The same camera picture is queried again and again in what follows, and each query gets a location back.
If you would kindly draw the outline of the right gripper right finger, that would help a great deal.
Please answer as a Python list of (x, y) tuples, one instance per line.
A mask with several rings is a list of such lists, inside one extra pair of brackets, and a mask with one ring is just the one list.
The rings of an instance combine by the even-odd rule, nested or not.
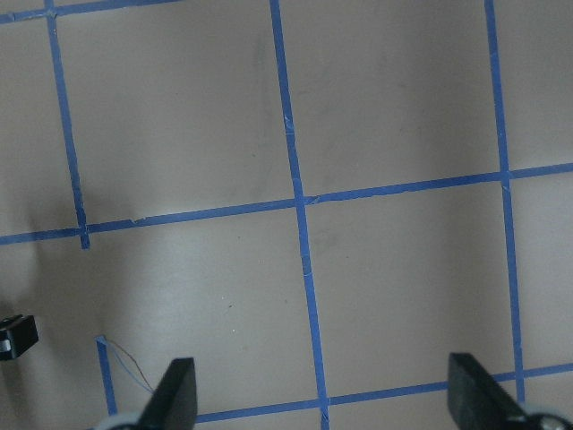
[(528, 415), (469, 353), (450, 353), (447, 405), (461, 430), (527, 429)]

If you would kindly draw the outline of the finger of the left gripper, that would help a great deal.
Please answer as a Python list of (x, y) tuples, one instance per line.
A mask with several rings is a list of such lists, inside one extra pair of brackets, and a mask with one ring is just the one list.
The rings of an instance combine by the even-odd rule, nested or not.
[(17, 359), (38, 342), (38, 329), (33, 315), (17, 314), (1, 321), (2, 361)]

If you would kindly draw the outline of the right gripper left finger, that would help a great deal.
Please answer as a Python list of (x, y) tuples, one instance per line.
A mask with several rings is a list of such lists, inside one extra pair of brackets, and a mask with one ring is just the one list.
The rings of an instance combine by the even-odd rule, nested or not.
[(192, 357), (175, 358), (142, 411), (136, 428), (192, 430), (197, 416), (194, 360)]

